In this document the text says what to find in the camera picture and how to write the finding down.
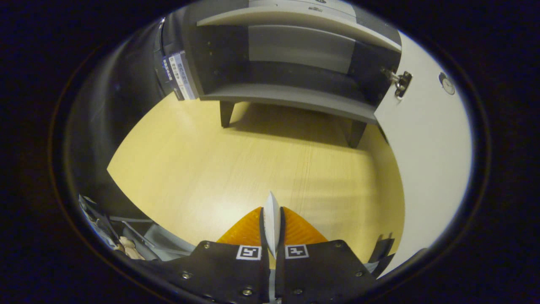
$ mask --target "metal hinge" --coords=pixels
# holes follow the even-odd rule
[[[410,81],[413,79],[411,73],[405,71],[403,75],[396,75],[391,70],[382,68],[381,72],[386,75],[386,77],[396,85],[396,97],[402,98],[409,87]]]

